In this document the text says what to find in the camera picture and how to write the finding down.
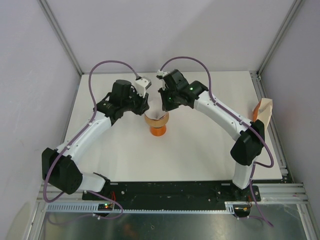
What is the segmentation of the white paper coffee filter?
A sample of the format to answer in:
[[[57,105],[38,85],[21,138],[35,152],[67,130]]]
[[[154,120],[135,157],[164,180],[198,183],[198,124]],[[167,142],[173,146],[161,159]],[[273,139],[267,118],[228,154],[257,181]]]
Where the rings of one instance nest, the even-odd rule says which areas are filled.
[[[162,101],[157,98],[149,102],[149,109],[144,113],[149,119],[159,120],[166,115],[162,109]]]

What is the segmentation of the wooden dripper ring holder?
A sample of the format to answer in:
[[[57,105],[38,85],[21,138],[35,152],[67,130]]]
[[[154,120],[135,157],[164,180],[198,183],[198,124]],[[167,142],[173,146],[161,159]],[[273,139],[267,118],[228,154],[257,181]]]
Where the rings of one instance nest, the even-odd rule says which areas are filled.
[[[159,128],[162,128],[163,126],[165,126],[167,124],[167,122],[169,121],[169,113],[166,113],[165,115],[163,115],[159,119],[150,118],[145,114],[144,120],[149,127],[159,129]]]

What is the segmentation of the orange glass carafe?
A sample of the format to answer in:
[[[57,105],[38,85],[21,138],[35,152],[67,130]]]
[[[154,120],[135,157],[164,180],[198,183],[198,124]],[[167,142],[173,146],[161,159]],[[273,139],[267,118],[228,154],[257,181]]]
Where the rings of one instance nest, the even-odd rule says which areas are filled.
[[[167,127],[165,125],[162,127],[150,127],[149,130],[153,136],[161,137],[166,133]]]

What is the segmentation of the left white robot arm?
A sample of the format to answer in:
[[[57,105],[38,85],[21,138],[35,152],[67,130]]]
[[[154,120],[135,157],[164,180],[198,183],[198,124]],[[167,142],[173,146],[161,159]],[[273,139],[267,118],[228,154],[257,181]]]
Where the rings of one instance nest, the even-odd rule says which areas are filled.
[[[83,129],[55,149],[46,148],[42,152],[43,180],[68,195],[78,190],[93,191],[98,199],[107,199],[111,193],[111,188],[106,184],[107,178],[98,173],[81,172],[79,162],[91,144],[125,112],[141,116],[149,109],[147,89],[151,84],[146,78],[140,78],[134,83],[116,80],[111,92],[97,103],[92,118]]]

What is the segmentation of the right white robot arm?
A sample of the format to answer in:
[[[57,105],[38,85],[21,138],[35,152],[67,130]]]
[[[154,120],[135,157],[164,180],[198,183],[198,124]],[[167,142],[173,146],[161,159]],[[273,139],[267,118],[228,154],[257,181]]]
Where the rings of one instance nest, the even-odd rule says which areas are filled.
[[[231,196],[242,201],[249,194],[248,185],[254,160],[264,147],[265,125],[237,114],[215,97],[210,96],[207,86],[198,80],[191,83],[175,69],[171,72],[158,71],[156,77],[162,81],[158,90],[161,96],[162,109],[166,112],[179,106],[188,106],[206,115],[223,128],[235,141],[230,155],[235,161],[230,188]]]

